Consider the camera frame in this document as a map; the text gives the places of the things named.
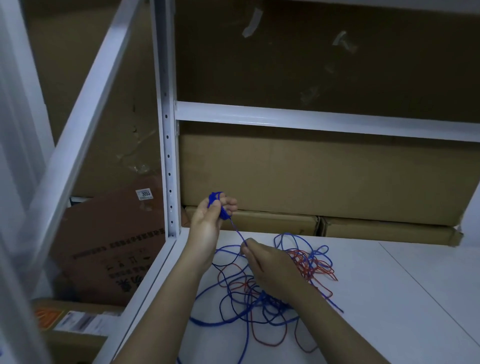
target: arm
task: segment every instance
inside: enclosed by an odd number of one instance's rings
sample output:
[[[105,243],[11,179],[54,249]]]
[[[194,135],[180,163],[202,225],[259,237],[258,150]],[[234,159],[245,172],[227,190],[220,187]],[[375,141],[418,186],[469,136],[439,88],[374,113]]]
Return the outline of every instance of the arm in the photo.
[[[237,200],[225,194],[207,205],[205,199],[198,206],[180,258],[112,364],[175,363],[200,278],[215,254],[221,206],[229,215],[237,210]]]
[[[388,364],[388,361],[348,324],[303,279],[288,254],[247,239],[241,251],[257,283],[271,296],[289,303],[299,314],[329,364]]]

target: hand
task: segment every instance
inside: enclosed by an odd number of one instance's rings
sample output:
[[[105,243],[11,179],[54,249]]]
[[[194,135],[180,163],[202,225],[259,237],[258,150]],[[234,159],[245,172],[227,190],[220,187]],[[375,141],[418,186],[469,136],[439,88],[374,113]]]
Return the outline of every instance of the hand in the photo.
[[[223,192],[220,194],[220,200],[215,200],[208,208],[207,206],[208,197],[198,205],[192,216],[188,240],[182,253],[190,264],[199,268],[200,274],[204,274],[213,261],[216,242],[222,225],[222,220],[218,218],[221,207],[229,215],[232,215],[232,212],[238,209],[237,200],[225,196]]]
[[[258,243],[252,238],[242,243],[240,253],[248,259],[258,285],[269,295],[292,304],[295,294],[308,282],[290,256],[282,250]]]

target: left hand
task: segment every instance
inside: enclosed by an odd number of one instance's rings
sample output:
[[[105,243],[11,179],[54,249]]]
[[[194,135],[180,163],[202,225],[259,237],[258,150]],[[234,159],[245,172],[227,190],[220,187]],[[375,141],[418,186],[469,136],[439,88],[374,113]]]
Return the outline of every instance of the left hand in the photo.
[[[204,274],[213,261],[222,224],[222,220],[219,219],[221,207],[230,216],[238,209],[237,200],[223,192],[220,194],[220,200],[215,200],[209,208],[207,206],[208,197],[198,205],[192,216],[188,240],[182,253],[191,264],[199,268],[200,274]]]

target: blue rope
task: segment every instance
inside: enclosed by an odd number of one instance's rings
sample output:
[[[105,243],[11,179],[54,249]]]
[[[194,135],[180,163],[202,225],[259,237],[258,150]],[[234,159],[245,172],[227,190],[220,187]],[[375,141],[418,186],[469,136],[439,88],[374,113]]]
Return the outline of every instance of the blue rope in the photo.
[[[213,203],[213,201],[219,199],[220,194],[221,194],[221,192],[212,192],[209,195],[209,197],[208,197],[208,200],[209,200],[208,206],[209,207]],[[220,212],[220,218],[222,220],[229,219],[232,222],[232,225],[235,228],[235,231],[239,234],[242,241],[245,242],[245,239],[240,234],[240,232],[236,228],[235,224],[233,224],[233,221],[231,220],[231,217],[228,215],[228,213],[226,212],[226,210],[223,207],[222,207],[222,211]],[[313,258],[315,256],[316,257],[321,256],[322,258],[326,259],[326,261],[328,262],[330,267],[333,266],[332,260],[329,257],[327,257],[327,255],[326,255],[326,253],[329,250],[327,245],[322,245],[318,249],[313,249],[312,246],[308,243],[308,241],[306,241],[304,238],[302,238],[298,235],[293,235],[293,234],[290,234],[290,233],[287,233],[287,232],[277,235],[276,237],[274,237],[275,248],[281,249],[283,251],[292,250],[292,249],[285,249],[284,246],[283,246],[283,237],[285,235],[291,236],[293,238],[293,241],[295,242],[296,249],[299,249],[299,243],[298,243],[297,239],[302,240],[303,242],[305,242],[308,245],[308,247],[310,249],[310,253],[308,254],[307,257],[305,257],[305,259],[308,260],[310,267],[312,267],[312,261],[313,261]],[[231,324],[232,322],[235,322],[237,320],[244,321],[247,325],[247,335],[246,335],[246,338],[245,338],[245,344],[243,346],[243,351],[242,351],[241,356],[238,360],[238,364],[240,364],[242,362],[244,356],[245,356],[245,353],[246,353],[247,347],[248,347],[248,342],[249,342],[249,337],[250,337],[250,330],[249,330],[249,324],[250,323],[261,324],[261,325],[269,324],[269,325],[278,327],[278,326],[284,326],[284,325],[287,325],[289,323],[298,321],[299,316],[297,315],[294,318],[285,319],[284,314],[286,312],[290,311],[290,310],[293,310],[293,308],[289,304],[284,303],[281,300],[278,300],[277,298],[270,296],[265,291],[263,291],[258,284],[254,283],[255,282],[254,276],[252,274],[246,274],[245,273],[245,270],[249,266],[248,264],[243,269],[241,269],[238,273],[226,276],[225,273],[222,271],[222,269],[224,269],[226,266],[229,266],[229,265],[235,263],[236,260],[239,259],[239,258],[246,260],[246,258],[243,255],[240,255],[239,253],[235,253],[235,252],[229,250],[229,248],[235,248],[235,250],[237,250],[237,248],[240,248],[240,245],[233,244],[233,245],[222,246],[221,248],[218,248],[218,249],[215,250],[215,254],[217,254],[219,252],[224,252],[224,253],[234,255],[234,258],[230,263],[224,264],[224,265],[212,263],[212,266],[219,271],[219,274],[221,274],[222,280],[220,280],[219,282],[217,282],[215,284],[212,284],[211,286],[205,288],[195,298],[195,300],[198,300],[202,295],[204,295],[205,293],[207,293],[211,289],[213,289],[213,288],[215,288],[215,287],[217,287],[221,284],[226,285],[227,286],[227,294],[220,300],[220,304],[218,306],[218,309],[220,311],[220,317],[221,317],[222,320],[218,321],[218,322],[204,322],[204,321],[198,320],[194,317],[190,317],[190,321],[193,322],[194,324],[198,325],[198,326],[201,326],[201,327],[218,327],[218,326]],[[237,282],[238,283],[244,283],[244,282],[250,283],[248,292],[242,293],[242,292],[232,291],[230,289],[230,285],[235,284]],[[320,293],[333,307],[335,307],[340,312],[343,312],[336,304],[334,304],[322,292],[320,292]],[[230,317],[230,318],[225,318],[224,314],[222,312],[222,303],[226,299],[230,299],[231,308],[232,308],[233,312],[235,313],[235,315],[233,317]],[[238,312],[238,309],[235,307],[235,305],[234,305],[235,303],[240,304],[241,307],[243,307],[243,309],[240,312]],[[250,312],[256,307],[262,309],[263,320],[261,320],[261,321],[254,320],[253,318],[252,319],[248,318],[248,315],[250,314]],[[276,319],[279,319],[279,318],[282,319],[283,321],[274,322]],[[180,358],[177,358],[177,363],[181,364]]]

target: forearm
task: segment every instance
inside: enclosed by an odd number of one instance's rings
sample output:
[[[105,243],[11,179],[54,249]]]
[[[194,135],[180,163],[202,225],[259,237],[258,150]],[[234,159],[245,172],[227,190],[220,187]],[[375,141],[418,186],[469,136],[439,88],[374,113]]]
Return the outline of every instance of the forearm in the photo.
[[[328,364],[388,363],[310,284],[298,287],[292,306]]]
[[[113,364],[175,363],[201,276],[182,254]]]

